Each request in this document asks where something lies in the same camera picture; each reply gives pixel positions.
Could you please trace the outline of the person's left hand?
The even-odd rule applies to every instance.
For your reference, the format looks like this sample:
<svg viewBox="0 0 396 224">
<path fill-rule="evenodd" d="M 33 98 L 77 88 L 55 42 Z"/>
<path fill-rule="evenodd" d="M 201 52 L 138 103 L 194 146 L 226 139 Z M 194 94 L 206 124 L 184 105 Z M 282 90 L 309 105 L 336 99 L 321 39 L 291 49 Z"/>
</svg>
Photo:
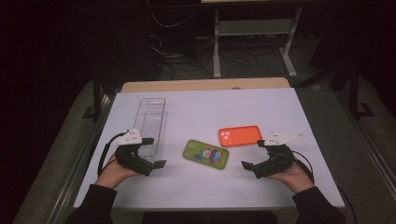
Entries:
<svg viewBox="0 0 396 224">
<path fill-rule="evenodd" d="M 94 184 L 115 189 L 124 180 L 133 176 L 138 176 L 138 173 L 119 165 L 116 156 L 112 155 Z"/>
</svg>

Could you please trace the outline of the metal side rail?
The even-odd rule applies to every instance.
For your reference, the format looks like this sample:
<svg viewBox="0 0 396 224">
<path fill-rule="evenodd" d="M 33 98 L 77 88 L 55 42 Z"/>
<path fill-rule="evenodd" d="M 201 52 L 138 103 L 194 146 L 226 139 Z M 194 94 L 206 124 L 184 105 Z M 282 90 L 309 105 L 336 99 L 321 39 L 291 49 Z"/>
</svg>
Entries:
<svg viewBox="0 0 396 224">
<path fill-rule="evenodd" d="M 335 94 L 340 106 L 358 132 L 370 160 L 396 198 L 396 119 L 374 97 L 371 103 L 350 103 L 343 92 Z"/>
<path fill-rule="evenodd" d="M 49 169 L 60 177 L 59 190 L 54 198 L 45 224 L 63 224 L 73 210 L 74 202 L 90 165 L 92 153 L 105 126 L 111 99 L 102 95 L 91 97 L 92 107 L 82 108 L 81 99 L 72 106 L 64 126 L 50 151 Z"/>
</svg>

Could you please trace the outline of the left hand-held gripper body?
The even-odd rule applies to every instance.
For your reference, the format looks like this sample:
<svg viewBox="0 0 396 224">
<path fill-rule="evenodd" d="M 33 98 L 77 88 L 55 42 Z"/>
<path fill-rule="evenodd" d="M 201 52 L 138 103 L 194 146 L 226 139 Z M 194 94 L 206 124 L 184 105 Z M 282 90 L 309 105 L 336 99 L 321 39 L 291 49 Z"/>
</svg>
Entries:
<svg viewBox="0 0 396 224">
<path fill-rule="evenodd" d="M 141 175 L 149 176 L 154 170 L 153 162 L 140 157 L 138 151 L 142 146 L 142 136 L 140 132 L 133 128 L 131 131 L 116 138 L 115 146 L 116 160 L 124 168 L 135 171 Z"/>
</svg>

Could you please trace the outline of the person's right hand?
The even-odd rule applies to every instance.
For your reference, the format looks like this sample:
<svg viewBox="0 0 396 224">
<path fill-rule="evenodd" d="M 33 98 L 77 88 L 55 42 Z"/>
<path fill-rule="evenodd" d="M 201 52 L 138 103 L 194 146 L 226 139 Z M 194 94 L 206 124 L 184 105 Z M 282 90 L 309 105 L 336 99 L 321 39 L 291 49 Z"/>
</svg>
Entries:
<svg viewBox="0 0 396 224">
<path fill-rule="evenodd" d="M 299 193 L 314 187 L 313 181 L 296 161 L 289 169 L 281 173 L 269 175 L 269 178 L 280 181 L 294 193 Z"/>
</svg>

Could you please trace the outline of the wooden table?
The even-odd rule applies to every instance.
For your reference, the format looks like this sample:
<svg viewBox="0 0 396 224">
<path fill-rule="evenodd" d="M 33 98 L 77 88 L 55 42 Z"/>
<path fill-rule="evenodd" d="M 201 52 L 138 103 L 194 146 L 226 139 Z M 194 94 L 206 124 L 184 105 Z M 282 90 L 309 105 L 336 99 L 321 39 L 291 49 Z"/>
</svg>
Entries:
<svg viewBox="0 0 396 224">
<path fill-rule="evenodd" d="M 258 77 L 127 82 L 122 86 L 121 92 L 281 89 L 289 87 L 289 82 L 283 77 Z"/>
</svg>

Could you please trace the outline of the white metal table frame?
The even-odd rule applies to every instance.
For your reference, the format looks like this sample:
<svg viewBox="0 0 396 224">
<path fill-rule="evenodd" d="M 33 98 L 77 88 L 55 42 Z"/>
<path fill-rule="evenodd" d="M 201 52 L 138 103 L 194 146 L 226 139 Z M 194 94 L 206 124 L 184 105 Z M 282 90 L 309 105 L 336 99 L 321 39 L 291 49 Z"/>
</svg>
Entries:
<svg viewBox="0 0 396 224">
<path fill-rule="evenodd" d="M 291 19 L 270 19 L 270 20 L 239 20 L 222 21 L 219 13 L 215 12 L 214 21 L 214 53 L 213 53 L 213 76 L 221 77 L 219 62 L 219 38 L 221 36 L 236 35 L 286 35 L 285 43 L 279 48 L 282 58 L 290 77 L 297 77 L 289 56 L 290 47 L 299 23 L 302 8 L 297 7 Z"/>
</svg>

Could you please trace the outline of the clear plastic rack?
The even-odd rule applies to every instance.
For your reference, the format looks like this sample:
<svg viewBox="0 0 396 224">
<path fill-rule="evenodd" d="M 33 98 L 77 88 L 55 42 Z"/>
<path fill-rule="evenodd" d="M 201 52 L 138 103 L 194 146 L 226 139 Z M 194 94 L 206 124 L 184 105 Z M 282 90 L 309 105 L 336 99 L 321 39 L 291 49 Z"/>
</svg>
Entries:
<svg viewBox="0 0 396 224">
<path fill-rule="evenodd" d="M 165 99 L 144 98 L 140 100 L 134 126 L 143 138 L 153 138 L 151 145 L 139 148 L 138 154 L 143 159 L 155 162 L 162 158 L 163 128 L 165 124 Z"/>
</svg>

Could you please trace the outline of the black metal stand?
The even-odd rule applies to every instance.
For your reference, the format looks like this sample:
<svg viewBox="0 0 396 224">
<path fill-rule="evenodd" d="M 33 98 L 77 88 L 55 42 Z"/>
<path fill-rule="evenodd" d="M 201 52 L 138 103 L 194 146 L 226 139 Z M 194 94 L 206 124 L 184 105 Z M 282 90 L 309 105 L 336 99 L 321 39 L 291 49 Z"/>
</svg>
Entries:
<svg viewBox="0 0 396 224">
<path fill-rule="evenodd" d="M 349 103 L 348 108 L 355 120 L 363 117 L 373 117 L 375 114 L 366 103 L 359 102 L 360 74 L 356 64 L 351 65 L 349 80 Z"/>
<path fill-rule="evenodd" d="M 86 108 L 83 118 L 91 119 L 95 123 L 99 120 L 102 113 L 102 94 L 98 71 L 95 71 L 92 75 L 92 97 L 92 106 Z"/>
</svg>

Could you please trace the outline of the orange phone case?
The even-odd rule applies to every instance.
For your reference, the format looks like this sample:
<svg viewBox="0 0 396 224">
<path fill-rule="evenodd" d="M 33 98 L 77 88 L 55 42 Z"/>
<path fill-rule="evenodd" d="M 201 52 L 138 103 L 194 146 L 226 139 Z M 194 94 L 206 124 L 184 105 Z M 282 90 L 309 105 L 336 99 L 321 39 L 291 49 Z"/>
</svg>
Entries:
<svg viewBox="0 0 396 224">
<path fill-rule="evenodd" d="M 262 140 L 258 126 L 222 128 L 219 130 L 219 142 L 223 147 L 254 145 Z"/>
</svg>

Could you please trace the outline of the green cartoon phone case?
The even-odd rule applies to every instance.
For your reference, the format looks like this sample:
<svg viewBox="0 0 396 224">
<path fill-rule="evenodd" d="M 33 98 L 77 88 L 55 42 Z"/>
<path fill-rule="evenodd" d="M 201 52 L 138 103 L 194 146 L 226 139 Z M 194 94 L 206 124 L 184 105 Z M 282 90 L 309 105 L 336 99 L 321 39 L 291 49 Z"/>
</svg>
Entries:
<svg viewBox="0 0 396 224">
<path fill-rule="evenodd" d="M 223 170 L 229 159 L 229 151 L 197 140 L 189 140 L 182 152 L 183 158 L 205 166 Z"/>
</svg>

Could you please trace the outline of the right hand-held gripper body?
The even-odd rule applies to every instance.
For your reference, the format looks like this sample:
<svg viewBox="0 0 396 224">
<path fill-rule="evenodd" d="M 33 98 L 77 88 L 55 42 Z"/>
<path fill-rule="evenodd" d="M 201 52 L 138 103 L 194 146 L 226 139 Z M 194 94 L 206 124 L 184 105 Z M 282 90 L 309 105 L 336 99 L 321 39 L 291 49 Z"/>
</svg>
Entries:
<svg viewBox="0 0 396 224">
<path fill-rule="evenodd" d="M 267 177 L 289 169 L 293 164 L 294 156 L 287 143 L 302 138 L 303 136 L 301 134 L 272 132 L 265 139 L 265 149 L 267 150 L 269 159 L 255 164 L 257 167 L 257 170 L 253 172 L 255 176 L 257 178 Z"/>
</svg>

